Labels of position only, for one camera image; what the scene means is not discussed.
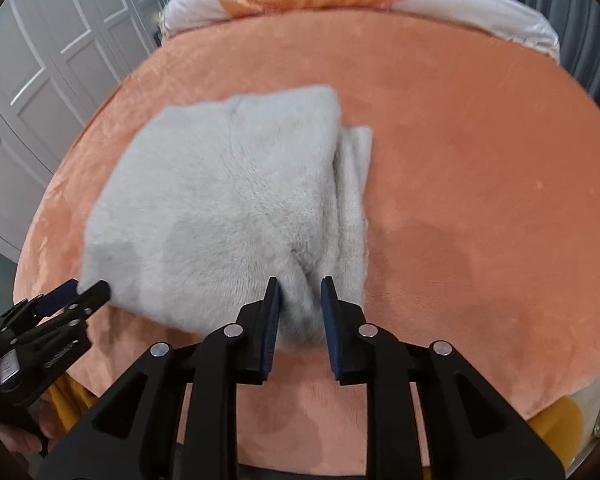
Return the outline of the person's left hand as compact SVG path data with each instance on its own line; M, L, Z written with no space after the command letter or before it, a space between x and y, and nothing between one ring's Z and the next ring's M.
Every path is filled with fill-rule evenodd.
M0 440L12 457L32 478L38 475L42 444L37 437L19 428L0 425Z

